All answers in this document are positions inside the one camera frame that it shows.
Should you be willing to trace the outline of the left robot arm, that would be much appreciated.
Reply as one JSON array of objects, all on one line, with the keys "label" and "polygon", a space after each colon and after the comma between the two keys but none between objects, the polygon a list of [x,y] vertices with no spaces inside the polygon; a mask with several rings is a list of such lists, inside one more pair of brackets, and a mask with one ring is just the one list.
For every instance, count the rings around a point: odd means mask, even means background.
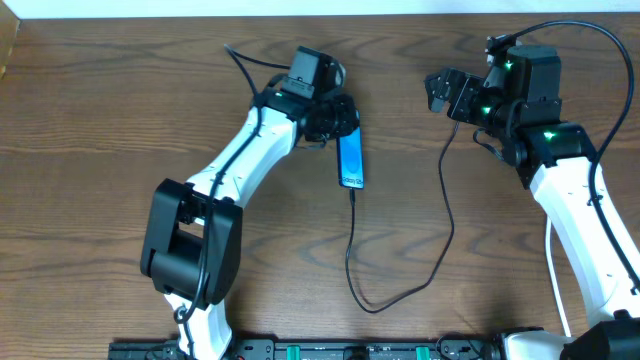
[{"label": "left robot arm", "polygon": [[306,140],[335,141],[338,182],[364,186],[360,114],[334,57],[299,47],[262,90],[246,121],[209,165],[156,188],[140,271],[169,302],[184,359],[220,359],[232,340],[224,299],[239,270],[243,213],[269,171]]}]

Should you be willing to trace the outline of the blue Galaxy smartphone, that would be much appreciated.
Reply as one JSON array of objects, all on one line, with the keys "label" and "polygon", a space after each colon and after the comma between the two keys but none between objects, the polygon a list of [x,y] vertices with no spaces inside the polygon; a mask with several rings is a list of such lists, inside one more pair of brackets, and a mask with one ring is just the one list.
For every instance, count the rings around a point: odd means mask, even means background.
[{"label": "blue Galaxy smartphone", "polygon": [[345,188],[363,189],[364,162],[361,129],[337,139],[339,184]]}]

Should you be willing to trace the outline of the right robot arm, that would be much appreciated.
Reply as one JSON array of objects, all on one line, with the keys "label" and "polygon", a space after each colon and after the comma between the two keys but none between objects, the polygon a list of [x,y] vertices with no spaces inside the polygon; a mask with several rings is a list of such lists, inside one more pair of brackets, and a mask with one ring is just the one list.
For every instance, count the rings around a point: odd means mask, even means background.
[{"label": "right robot arm", "polygon": [[496,359],[636,359],[639,294],[629,273],[639,251],[609,197],[586,131],[560,118],[561,60],[549,46],[509,46],[479,77],[444,68],[425,79],[428,107],[497,138],[553,225],[578,281],[588,331],[578,337],[539,328],[498,335]]}]

